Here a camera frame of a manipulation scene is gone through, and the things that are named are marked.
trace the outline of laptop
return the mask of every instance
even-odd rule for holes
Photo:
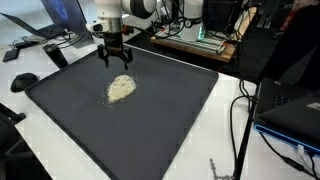
[[[32,26],[30,26],[29,24],[24,22],[23,20],[19,19],[18,17],[11,16],[11,15],[4,14],[4,13],[0,13],[0,14],[3,15],[4,17],[8,18],[12,22],[16,23],[17,25],[19,25],[23,29],[27,30],[31,34],[39,36],[39,37],[43,37],[45,39],[53,39],[53,38],[56,38],[58,36],[65,34],[65,30],[62,27],[55,25],[55,24],[52,24],[52,25],[49,25],[44,28],[36,30]]]
[[[255,118],[254,129],[320,156],[320,97],[306,96]]]
[[[315,94],[314,91],[264,78],[258,87],[259,103],[255,116],[288,103],[294,99]]]
[[[320,156],[320,96],[314,91],[264,79],[254,129]]]

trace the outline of computer monitor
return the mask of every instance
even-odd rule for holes
[[[41,29],[35,29],[18,17],[11,16],[9,14],[4,14],[4,13],[0,13],[0,14],[3,15],[4,17],[8,18],[12,22],[16,23],[18,26],[22,27],[23,29],[29,31],[31,34],[39,36],[39,37],[43,37],[46,39],[53,39],[58,36],[65,35],[64,29],[58,25],[55,25],[55,24],[51,24],[51,25],[43,27]]]
[[[54,24],[93,40],[78,0],[41,0]]]
[[[205,29],[232,34],[242,5],[243,0],[204,0],[202,19]]]

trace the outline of office chair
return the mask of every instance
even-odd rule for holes
[[[6,180],[6,164],[32,157],[31,151],[18,151],[24,145],[24,140],[21,137],[14,143],[10,143],[16,139],[14,125],[24,118],[26,116],[23,113],[16,114],[0,103],[0,180]]]

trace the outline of gray mat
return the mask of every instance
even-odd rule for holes
[[[218,74],[133,49],[129,70],[96,52],[52,74],[26,94],[112,179],[161,179],[173,160]],[[106,90],[119,75],[137,89],[108,104]]]

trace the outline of electronic equipment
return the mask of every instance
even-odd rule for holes
[[[17,75],[11,84],[11,92],[17,93],[24,91],[27,87],[38,82],[38,77],[32,73]]]
[[[195,42],[199,39],[202,33],[202,6],[203,0],[184,1],[184,27],[180,33],[182,40]]]
[[[21,20],[18,17],[11,16],[11,15],[4,14],[4,13],[0,13],[0,14],[3,15],[4,17],[8,18],[12,22],[16,23],[17,25],[19,25],[23,29],[27,30],[31,34],[39,36],[39,37],[43,37],[45,39],[53,39],[53,38],[56,38],[60,35],[65,34],[65,30],[55,24],[52,24],[52,25],[49,25],[44,28],[36,30],[32,26],[30,26],[29,24],[27,24],[26,22],[24,22],[23,20]]]
[[[109,67],[109,56],[117,56],[125,69],[133,60],[130,48],[124,49],[122,40],[122,13],[146,19],[154,12],[156,0],[95,0],[98,20],[87,24],[87,29],[104,39],[105,45],[98,46],[98,57]]]
[[[242,6],[243,0],[204,0],[202,19],[205,30],[232,34]]]
[[[313,91],[263,79],[254,129],[320,156],[320,96]]]
[[[86,29],[86,19],[78,0],[41,0],[55,25],[72,31],[86,40],[93,40]]]
[[[11,60],[15,60],[19,57],[20,49],[14,48],[11,51],[7,51],[4,55],[3,62],[8,62]]]

